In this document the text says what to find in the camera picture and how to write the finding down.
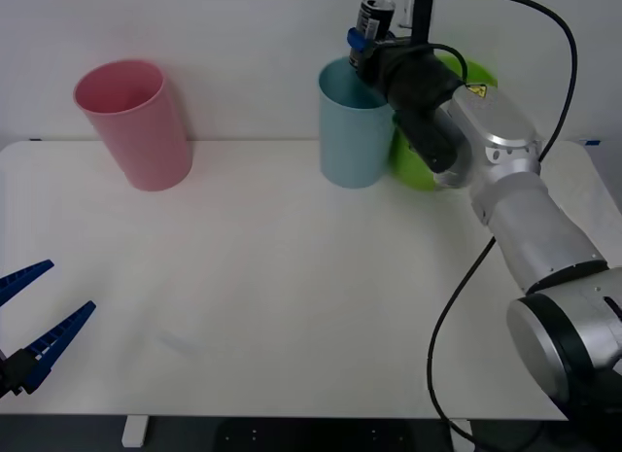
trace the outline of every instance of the yellow warning label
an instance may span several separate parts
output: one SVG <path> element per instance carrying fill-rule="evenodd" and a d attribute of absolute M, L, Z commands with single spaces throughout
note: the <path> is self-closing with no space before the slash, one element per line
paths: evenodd
<path fill-rule="evenodd" d="M 479 95 L 482 99 L 486 97 L 487 88 L 485 85 L 467 86 L 466 88 L 470 90 L 473 94 Z"/>

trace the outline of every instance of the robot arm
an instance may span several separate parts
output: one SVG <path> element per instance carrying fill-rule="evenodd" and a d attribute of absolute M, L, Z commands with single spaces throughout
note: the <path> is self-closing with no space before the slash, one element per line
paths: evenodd
<path fill-rule="evenodd" d="M 351 29 L 353 66 L 396 110 L 431 171 L 446 184 L 470 184 L 473 210 L 525 294 L 510 303 L 507 323 L 532 377 L 593 443 L 619 450 L 622 268 L 609 269 L 549 196 L 527 117 L 495 87 L 467 86 L 440 62 L 439 46 L 427 44 L 432 7 L 419 7 L 423 18 L 417 0 L 408 7 L 410 39 L 370 42 Z"/>

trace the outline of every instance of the silver robot arm segment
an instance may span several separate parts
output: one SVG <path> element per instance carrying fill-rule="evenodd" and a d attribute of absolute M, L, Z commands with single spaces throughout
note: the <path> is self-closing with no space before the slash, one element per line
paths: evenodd
<path fill-rule="evenodd" d="M 622 357 L 622 269 L 608 270 L 549 196 L 536 132 L 505 95 L 460 87 L 445 110 L 471 149 L 473 210 L 526 295 L 508 309 L 514 343 L 542 390 L 567 404 L 574 376 L 592 378 Z"/>
<path fill-rule="evenodd" d="M 447 109 L 472 151 L 473 210 L 525 294 L 605 270 L 587 235 L 539 177 L 536 131 L 495 87 L 458 88 Z"/>

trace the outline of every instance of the table leg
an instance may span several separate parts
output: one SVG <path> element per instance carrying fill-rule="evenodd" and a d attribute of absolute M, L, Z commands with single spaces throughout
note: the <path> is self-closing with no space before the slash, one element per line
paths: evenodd
<path fill-rule="evenodd" d="M 145 443 L 148 423 L 149 416 L 147 415 L 128 415 L 121 439 L 123 447 L 142 447 Z"/>
<path fill-rule="evenodd" d="M 465 433 L 473 434 L 470 428 L 469 420 L 452 420 L 452 422 Z M 461 435 L 458 435 L 454 430 L 451 430 L 451 441 L 454 444 L 454 452 L 474 452 L 475 446 L 472 442 L 464 439 Z"/>

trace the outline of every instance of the light blue cup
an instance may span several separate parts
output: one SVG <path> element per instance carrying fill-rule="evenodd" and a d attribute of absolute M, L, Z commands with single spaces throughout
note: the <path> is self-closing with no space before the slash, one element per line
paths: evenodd
<path fill-rule="evenodd" d="M 320 73 L 320 164 L 343 188 L 364 188 L 385 173 L 394 134 L 393 109 L 367 87 L 347 57 Z"/>

